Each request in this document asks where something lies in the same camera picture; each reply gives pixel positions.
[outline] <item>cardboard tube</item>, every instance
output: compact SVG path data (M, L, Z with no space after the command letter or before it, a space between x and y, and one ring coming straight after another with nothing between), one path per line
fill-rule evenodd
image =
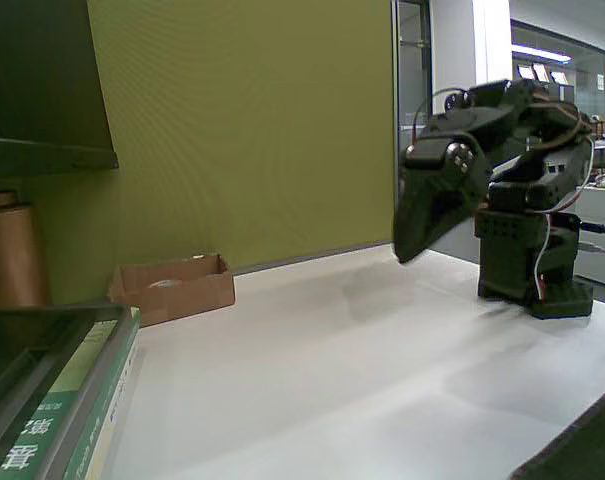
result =
M7 205L0 197L0 308L44 306L51 303L46 267L33 208Z

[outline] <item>white cable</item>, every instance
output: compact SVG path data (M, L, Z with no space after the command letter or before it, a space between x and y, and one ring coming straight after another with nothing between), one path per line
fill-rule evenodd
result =
M542 255L546 251L549 246L549 240L551 239L551 215L544 215L546 219L546 237L544 237L544 244L542 245L542 250L538 254L538 258L535 259L535 266L533 267L533 278L535 279L535 288L538 291L538 299L542 301L544 295L542 294L542 285L540 284L540 276L538 275L538 268L540 267L540 260L542 260Z
M542 285L540 284L540 276L538 275L538 269L540 267L540 261L542 260L542 256L544 255L544 252L546 252L546 249L549 246L549 240L551 238L551 215L550 214L564 210L566 208L566 206L568 206L573 201L575 201L575 199L582 193L582 190L584 189L584 187L586 187L586 184L589 183L589 177L591 176L591 170L593 170L593 157L595 156L595 142L591 138L587 138L587 139L589 140L589 142L591 142L591 159L589 160L589 168L584 175L584 181L582 182L582 185L575 190L575 192L573 193L571 198L569 200L567 200L566 202L563 202L560 200L560 202L555 207L553 207L549 210L534 210L534 213L541 213L546 218L546 237L544 238L544 244L542 245L542 249L540 250L540 253L538 254L538 258L535 260L535 266L533 267L533 278L535 279L535 288L538 291L538 299L540 301L542 301L543 294L542 294Z
M594 243L588 243L588 242L580 242L578 244L578 249L582 252L588 252L588 253L602 253L605 255L605 248L604 247L600 247L599 245L596 245Z

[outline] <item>green wall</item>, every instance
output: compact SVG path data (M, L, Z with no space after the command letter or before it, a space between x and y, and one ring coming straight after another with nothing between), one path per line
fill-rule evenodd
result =
M121 168L25 181L55 301L117 263L233 267L390 237L390 3L90 0Z

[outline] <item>cardboard box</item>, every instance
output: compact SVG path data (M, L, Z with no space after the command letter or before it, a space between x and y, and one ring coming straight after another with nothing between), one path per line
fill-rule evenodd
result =
M147 327L235 303L233 275L219 255L149 265L118 266L109 286L113 303L140 308Z

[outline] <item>white tabletop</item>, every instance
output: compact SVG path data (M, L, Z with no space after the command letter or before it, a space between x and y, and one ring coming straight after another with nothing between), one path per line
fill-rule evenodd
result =
M605 305L539 321L389 247L238 277L150 327L104 477L500 479L605 392Z

